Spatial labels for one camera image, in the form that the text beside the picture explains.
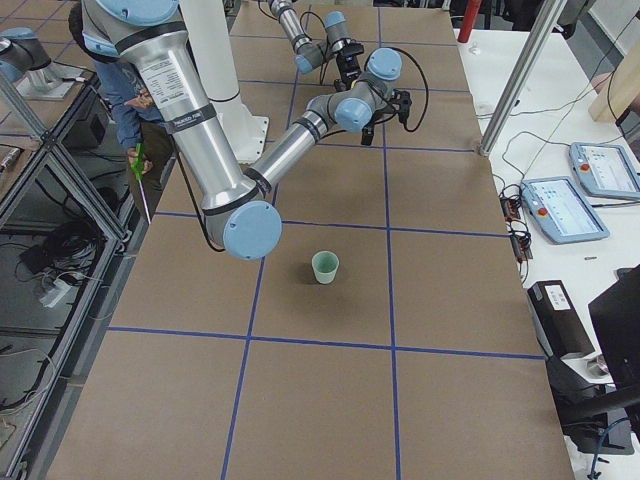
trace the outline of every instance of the red pole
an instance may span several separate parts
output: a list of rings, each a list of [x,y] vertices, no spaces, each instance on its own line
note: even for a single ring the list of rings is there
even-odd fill
[[[458,42],[467,43],[469,41],[471,30],[473,30],[476,18],[478,17],[480,5],[482,5],[482,0],[469,0],[469,3],[467,3],[467,9],[464,12],[464,20],[462,21],[462,28],[458,34]]]

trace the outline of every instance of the black monitor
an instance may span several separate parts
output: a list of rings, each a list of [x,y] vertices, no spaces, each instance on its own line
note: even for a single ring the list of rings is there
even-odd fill
[[[616,385],[617,406],[624,407],[640,439],[640,266],[593,300],[589,313]]]

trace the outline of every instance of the black box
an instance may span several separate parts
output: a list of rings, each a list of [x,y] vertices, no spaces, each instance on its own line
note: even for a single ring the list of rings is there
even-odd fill
[[[529,290],[538,339],[547,354],[583,358],[595,351],[560,280],[535,283]]]

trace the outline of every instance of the tablet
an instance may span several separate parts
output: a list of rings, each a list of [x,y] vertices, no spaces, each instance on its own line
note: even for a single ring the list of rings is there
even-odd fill
[[[620,145],[574,143],[569,155],[589,195],[640,200],[640,177]]]
[[[609,236],[607,227],[569,177],[524,180],[522,200],[554,243],[586,242]]]

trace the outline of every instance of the light blue cap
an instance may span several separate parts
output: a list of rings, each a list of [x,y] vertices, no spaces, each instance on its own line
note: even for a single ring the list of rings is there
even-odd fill
[[[336,108],[336,122],[347,132],[359,132],[369,123],[373,112],[364,100],[345,98]]]
[[[119,58],[120,54],[116,50],[116,47],[113,43],[107,42],[102,38],[92,37],[91,35],[82,32],[82,36],[84,37],[85,46],[91,50],[93,53],[97,53],[98,55],[104,55],[106,57],[116,57]]]
[[[400,77],[402,58],[395,50],[379,48],[371,54],[367,70],[382,80],[392,82]]]
[[[281,234],[282,220],[275,207],[263,200],[254,200],[231,214],[222,239],[234,257],[255,260],[271,252]]]
[[[9,40],[36,40],[38,36],[28,27],[9,28],[0,33],[0,36]]]
[[[159,25],[178,10],[178,0],[96,0],[110,15],[140,27]]]
[[[325,28],[333,27],[340,22],[344,22],[345,18],[342,12],[331,12],[324,17]]]
[[[296,66],[298,67],[298,71],[303,75],[313,71],[313,65],[311,65],[311,62],[307,60],[304,55],[296,55]]]
[[[22,72],[10,63],[0,61],[0,71],[5,74],[11,83],[22,78]]]

